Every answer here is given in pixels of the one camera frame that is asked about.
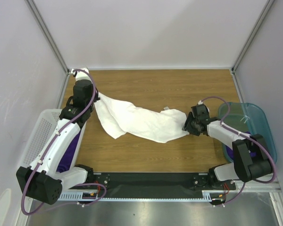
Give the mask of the white towel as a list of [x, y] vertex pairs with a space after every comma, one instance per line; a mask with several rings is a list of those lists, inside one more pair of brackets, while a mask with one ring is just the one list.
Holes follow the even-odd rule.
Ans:
[[102, 93], [99, 93], [99, 98], [94, 103], [98, 119], [106, 133], [114, 139], [130, 133], [157, 143], [166, 143], [189, 134], [183, 130], [186, 114], [179, 110], [165, 108], [155, 112]]

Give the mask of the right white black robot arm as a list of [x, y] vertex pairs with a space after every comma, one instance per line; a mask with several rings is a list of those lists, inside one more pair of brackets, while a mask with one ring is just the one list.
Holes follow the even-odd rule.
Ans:
[[260, 134], [250, 135], [236, 130], [217, 117], [210, 117], [204, 104], [191, 107], [183, 130], [194, 136], [214, 138], [233, 151], [233, 162], [213, 167], [208, 185], [219, 189], [225, 181], [237, 179], [244, 183], [272, 183], [276, 179], [275, 162]]

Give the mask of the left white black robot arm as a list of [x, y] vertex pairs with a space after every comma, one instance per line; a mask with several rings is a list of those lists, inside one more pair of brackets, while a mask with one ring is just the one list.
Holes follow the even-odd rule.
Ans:
[[91, 168], [75, 165], [78, 148], [70, 147], [80, 140], [96, 98], [91, 80], [75, 82], [73, 95], [62, 109], [50, 139], [28, 167], [20, 167], [16, 172], [23, 200], [29, 197], [52, 205], [69, 188], [78, 184], [83, 188], [93, 186]]

